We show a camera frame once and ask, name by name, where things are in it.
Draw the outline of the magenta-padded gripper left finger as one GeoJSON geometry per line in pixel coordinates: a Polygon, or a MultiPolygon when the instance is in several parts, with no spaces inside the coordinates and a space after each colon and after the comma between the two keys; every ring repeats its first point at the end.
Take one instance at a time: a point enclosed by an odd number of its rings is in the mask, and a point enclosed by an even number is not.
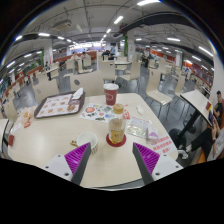
{"type": "Polygon", "coordinates": [[[85,143],[65,155],[56,154],[43,169],[79,185],[82,181],[90,154],[91,144],[85,143]]]}

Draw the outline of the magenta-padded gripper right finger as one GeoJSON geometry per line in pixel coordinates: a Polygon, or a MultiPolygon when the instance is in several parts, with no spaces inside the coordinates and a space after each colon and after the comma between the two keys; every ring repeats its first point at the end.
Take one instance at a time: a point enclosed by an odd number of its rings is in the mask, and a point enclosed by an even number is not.
{"type": "Polygon", "coordinates": [[[132,152],[145,185],[182,169],[182,166],[169,155],[159,155],[138,143],[133,144],[132,152]]]}

